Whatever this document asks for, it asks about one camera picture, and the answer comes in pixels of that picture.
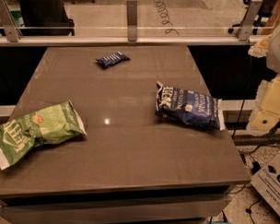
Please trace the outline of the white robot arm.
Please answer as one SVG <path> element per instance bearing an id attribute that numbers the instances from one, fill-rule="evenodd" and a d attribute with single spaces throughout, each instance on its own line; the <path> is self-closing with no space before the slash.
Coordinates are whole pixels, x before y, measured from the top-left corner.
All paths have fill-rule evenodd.
<path id="1" fill-rule="evenodd" d="M 267 67 L 277 74 L 271 81 L 261 81 L 255 107 L 246 126 L 252 135 L 262 135 L 280 122 L 280 24 L 273 34 L 250 47 L 248 54 L 251 57 L 265 57 Z"/>

